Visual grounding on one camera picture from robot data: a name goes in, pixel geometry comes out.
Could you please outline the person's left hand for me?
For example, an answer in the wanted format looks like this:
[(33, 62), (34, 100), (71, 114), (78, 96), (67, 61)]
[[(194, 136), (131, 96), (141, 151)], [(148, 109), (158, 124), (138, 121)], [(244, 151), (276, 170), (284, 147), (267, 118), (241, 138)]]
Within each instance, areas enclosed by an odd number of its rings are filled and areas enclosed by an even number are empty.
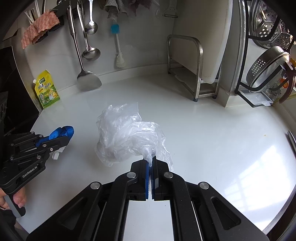
[[(5, 192), (0, 189), (0, 207), (2, 210), (10, 209), (8, 203), (5, 201), (4, 197), (6, 196)], [(13, 196), (13, 201), (18, 205), (19, 208), (23, 207), (27, 202), (26, 197), (26, 188), (21, 188), (16, 194)]]

